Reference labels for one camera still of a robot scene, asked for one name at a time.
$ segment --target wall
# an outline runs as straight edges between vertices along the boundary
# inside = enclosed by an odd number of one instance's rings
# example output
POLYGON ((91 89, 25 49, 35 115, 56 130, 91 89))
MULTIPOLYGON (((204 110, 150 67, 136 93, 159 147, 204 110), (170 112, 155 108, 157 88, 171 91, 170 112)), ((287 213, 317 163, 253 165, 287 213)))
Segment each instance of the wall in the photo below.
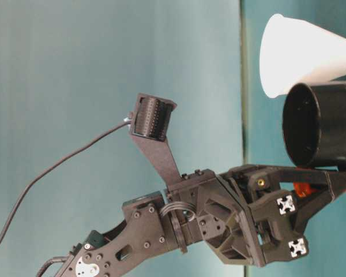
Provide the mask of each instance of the wall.
MULTIPOLYGON (((179 105, 168 136, 182 173, 240 165, 238 1, 0 1, 0 230, 36 174, 122 120, 139 92, 179 105)), ((0 276, 34 276, 116 226, 124 201, 162 189, 118 131, 33 187, 0 248, 0 276)), ((128 276, 242 271, 201 243, 128 276)))
MULTIPOLYGON (((259 76, 266 22, 275 13, 307 20, 346 37, 346 1, 242 1, 246 162, 292 166, 284 148, 281 115, 285 96, 269 99, 259 76)), ((310 253, 291 263, 249 268, 250 276, 346 276, 346 195, 327 206, 306 229, 310 253)))

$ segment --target black cup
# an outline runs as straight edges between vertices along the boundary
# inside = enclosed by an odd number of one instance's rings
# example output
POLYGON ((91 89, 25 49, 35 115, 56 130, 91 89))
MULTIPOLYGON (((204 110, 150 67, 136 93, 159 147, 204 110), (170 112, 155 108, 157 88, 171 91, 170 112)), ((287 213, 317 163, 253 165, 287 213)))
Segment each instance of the black cup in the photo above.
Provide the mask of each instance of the black cup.
POLYGON ((297 166, 345 166, 346 81, 292 87, 283 109, 283 138, 297 166))

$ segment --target bolt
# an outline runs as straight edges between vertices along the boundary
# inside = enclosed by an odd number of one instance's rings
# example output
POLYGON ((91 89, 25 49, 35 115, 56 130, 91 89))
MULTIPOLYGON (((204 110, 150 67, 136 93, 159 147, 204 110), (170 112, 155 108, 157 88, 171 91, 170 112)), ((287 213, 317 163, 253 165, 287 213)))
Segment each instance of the bolt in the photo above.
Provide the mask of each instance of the bolt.
POLYGON ((259 179, 259 180, 258 180, 258 186, 265 186, 265 181, 264 181, 264 179, 259 179))
POLYGON ((94 265, 90 269, 90 273, 93 275, 97 271, 97 265, 94 265))
POLYGON ((204 172, 202 172, 200 169, 196 169, 196 170, 195 170, 195 173, 196 173, 197 175, 203 175, 203 174, 204 174, 204 172))

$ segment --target black cable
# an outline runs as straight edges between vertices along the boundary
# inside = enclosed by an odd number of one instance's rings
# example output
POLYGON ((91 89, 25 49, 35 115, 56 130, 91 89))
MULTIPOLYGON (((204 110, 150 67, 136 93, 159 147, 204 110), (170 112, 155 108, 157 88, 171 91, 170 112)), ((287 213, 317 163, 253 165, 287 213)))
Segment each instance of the black cable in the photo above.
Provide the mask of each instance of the black cable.
POLYGON ((63 162, 67 161, 68 159, 70 159, 73 156, 76 156, 77 154, 81 153, 82 151, 86 150, 87 148, 93 146, 95 143, 97 143, 99 140, 105 138, 106 136, 108 136, 109 134, 113 133, 114 131, 120 129, 121 127, 124 127, 126 125, 130 124, 130 121, 124 121, 121 122, 120 124, 118 124, 116 127, 110 129, 109 131, 106 131, 105 133, 99 135, 97 138, 94 138, 90 143, 88 143, 87 145, 75 150, 74 152, 70 153, 68 156, 65 156, 64 158, 62 158, 61 160, 59 160, 56 164, 54 164, 53 166, 49 167, 47 170, 45 170, 44 172, 42 172, 39 176, 37 176, 30 184, 28 184, 25 189, 23 190, 23 192, 19 195, 17 202, 15 203, 12 211, 10 212, 9 216, 7 217, 6 223, 0 233, 0 244, 2 242, 2 240, 5 237, 5 234, 13 220, 14 215, 16 214, 19 205, 22 203, 23 198, 25 197, 25 195, 28 193, 29 189, 40 179, 42 179, 46 174, 48 174, 49 172, 53 171, 55 168, 57 168, 58 166, 60 166, 63 162))
POLYGON ((40 268, 39 272, 37 272, 36 277, 41 277, 52 264, 64 263, 67 259, 68 259, 67 257, 54 257, 54 258, 48 259, 40 268))
POLYGON ((186 211, 190 212, 190 215, 187 215, 186 218, 189 222, 193 221, 196 218, 196 206, 192 203, 186 203, 182 201, 174 201, 166 204, 163 208, 160 209, 160 217, 164 217, 172 211, 186 211))

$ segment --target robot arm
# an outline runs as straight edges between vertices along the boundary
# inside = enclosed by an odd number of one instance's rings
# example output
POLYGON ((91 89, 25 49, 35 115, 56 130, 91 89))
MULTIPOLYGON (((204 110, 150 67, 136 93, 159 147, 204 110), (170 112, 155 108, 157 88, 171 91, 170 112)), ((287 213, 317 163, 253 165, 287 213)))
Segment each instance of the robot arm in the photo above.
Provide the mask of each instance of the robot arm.
POLYGON ((123 204, 125 219, 92 231, 74 246, 55 277, 123 276, 146 259, 205 241, 225 264, 263 267, 308 254, 309 219, 346 192, 338 170, 245 165, 216 175, 180 175, 166 132, 176 104, 139 95, 130 136, 164 179, 168 203, 155 192, 123 204), (292 182, 295 190, 282 189, 292 182))

